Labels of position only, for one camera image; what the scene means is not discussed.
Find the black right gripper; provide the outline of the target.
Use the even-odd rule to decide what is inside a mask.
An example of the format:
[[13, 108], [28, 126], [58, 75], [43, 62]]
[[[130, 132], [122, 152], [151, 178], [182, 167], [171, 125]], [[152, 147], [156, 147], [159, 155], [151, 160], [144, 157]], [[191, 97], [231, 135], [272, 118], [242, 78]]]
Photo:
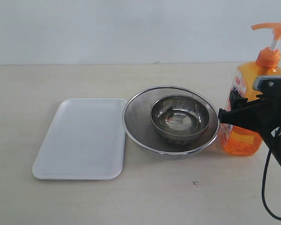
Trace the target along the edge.
[[230, 111], [220, 108], [218, 119], [223, 124], [257, 132], [269, 148], [281, 145], [281, 96], [262, 94], [259, 97], [261, 100], [248, 102], [248, 98], [231, 91]]

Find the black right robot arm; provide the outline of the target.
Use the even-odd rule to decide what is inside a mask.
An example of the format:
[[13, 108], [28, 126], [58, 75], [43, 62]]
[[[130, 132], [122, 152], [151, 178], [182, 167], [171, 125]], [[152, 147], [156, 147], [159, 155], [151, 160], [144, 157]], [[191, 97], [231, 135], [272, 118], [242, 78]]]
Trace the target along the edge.
[[281, 167], [281, 96], [257, 96], [259, 99], [249, 102], [232, 90], [231, 110], [220, 109], [219, 121], [257, 132]]

